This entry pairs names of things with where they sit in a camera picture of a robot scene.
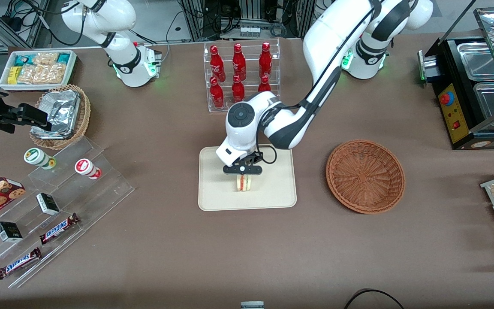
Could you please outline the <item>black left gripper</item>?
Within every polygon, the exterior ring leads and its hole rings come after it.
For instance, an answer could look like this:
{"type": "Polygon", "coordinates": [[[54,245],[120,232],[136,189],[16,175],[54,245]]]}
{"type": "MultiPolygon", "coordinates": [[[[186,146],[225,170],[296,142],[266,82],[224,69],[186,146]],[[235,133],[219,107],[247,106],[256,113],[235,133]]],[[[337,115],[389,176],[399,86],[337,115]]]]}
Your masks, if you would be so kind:
{"type": "Polygon", "coordinates": [[[251,175],[250,181],[255,179],[255,175],[262,174],[262,166],[258,163],[263,159],[260,152],[254,152],[242,159],[238,159],[231,166],[223,166],[223,172],[227,175],[236,175],[236,182],[240,183],[240,175],[251,175]]]}

